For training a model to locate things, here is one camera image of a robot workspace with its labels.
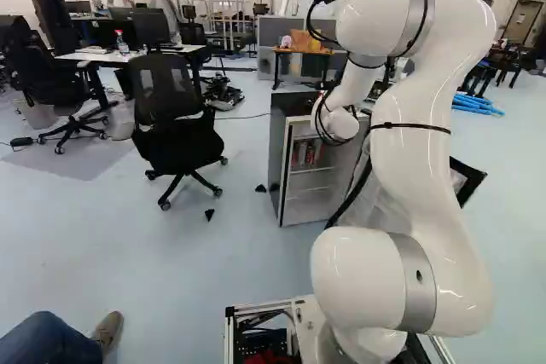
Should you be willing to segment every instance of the brown shoe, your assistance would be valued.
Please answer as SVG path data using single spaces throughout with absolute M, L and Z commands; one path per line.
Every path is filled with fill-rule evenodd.
M 96 326 L 95 331 L 91 335 L 91 339 L 97 341 L 101 345 L 102 357 L 112 351 L 114 345 L 118 342 L 123 327 L 123 315 L 118 311 L 109 313 Z

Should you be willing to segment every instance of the person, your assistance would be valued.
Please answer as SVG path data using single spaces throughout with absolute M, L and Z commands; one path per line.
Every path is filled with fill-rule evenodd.
M 123 315 L 113 311 L 87 338 L 53 313 L 39 311 L 0 338 L 0 364 L 101 364 L 122 327 Z

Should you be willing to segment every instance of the gray floor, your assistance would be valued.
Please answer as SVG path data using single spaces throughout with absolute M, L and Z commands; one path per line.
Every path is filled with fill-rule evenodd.
M 270 82 L 255 72 L 229 76 L 247 98 L 219 118 L 269 111 Z M 117 88 L 110 72 L 102 77 Z M 546 321 L 545 85 L 524 73 L 513 90 L 492 86 L 488 96 L 504 118 L 454 112 L 453 154 L 489 173 L 465 214 L 497 295 L 486 331 L 448 341 L 459 363 L 538 358 Z M 322 224 L 279 229 L 269 197 L 254 192 L 266 182 L 269 117 L 219 120 L 217 129 L 229 166 L 211 165 L 203 175 L 224 196 L 215 200 L 188 181 L 168 212 L 155 202 L 169 179 L 148 181 L 134 149 L 90 181 L 0 161 L 0 333 L 39 309 L 87 332 L 120 309 L 125 333 L 112 361 L 213 364 L 223 359 L 225 306 L 310 292 L 309 250 Z M 0 104 L 0 141 L 36 134 Z M 0 146 L 1 157 L 10 154 Z M 74 158 L 93 161 L 91 153 Z M 209 208 L 216 213 L 206 222 Z

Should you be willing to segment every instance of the door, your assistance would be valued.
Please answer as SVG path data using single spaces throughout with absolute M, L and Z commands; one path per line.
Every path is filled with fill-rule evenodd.
M 535 0 L 518 0 L 502 37 L 510 43 L 523 44 L 542 6 L 542 2 Z

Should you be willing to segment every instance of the black office chair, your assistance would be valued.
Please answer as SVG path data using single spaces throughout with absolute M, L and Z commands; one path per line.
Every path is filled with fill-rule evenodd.
M 191 22 L 179 22 L 178 30 L 180 31 L 180 38 L 182 44 L 196 44 L 204 45 L 205 48 L 197 50 L 199 56 L 200 65 L 208 63 L 212 58 L 212 47 L 208 44 L 205 36 L 205 28 L 200 23 Z M 222 66 L 222 73 L 225 76 L 224 61 L 221 55 L 216 55 L 220 60 L 220 66 Z
M 90 90 L 88 64 L 62 64 L 56 61 L 45 46 L 39 33 L 30 29 L 26 20 L 20 16 L 12 25 L 9 34 L 4 37 L 2 52 L 9 70 L 14 74 L 12 83 L 25 95 L 30 107 L 34 102 L 54 106 L 54 113 L 67 116 L 68 123 L 52 131 L 38 135 L 38 144 L 44 144 L 46 137 L 64 132 L 57 142 L 55 153 L 65 152 L 63 145 L 74 133 L 89 131 L 99 138 L 107 138 L 104 130 L 89 127 L 88 124 L 102 122 L 108 124 L 108 117 L 79 118 L 73 115 L 84 102 L 96 95 Z
M 135 129 L 131 136 L 152 170 L 150 181 L 174 175 L 169 188 L 157 201 L 163 211 L 171 208 L 172 194 L 184 176 L 192 176 L 212 190 L 222 189 L 199 175 L 200 167 L 220 162 L 224 141 L 214 130 L 214 109 L 204 105 L 201 94 L 188 75 L 187 60 L 180 55 L 143 55 L 129 62 L 135 94 Z M 183 118 L 201 114 L 198 118 Z

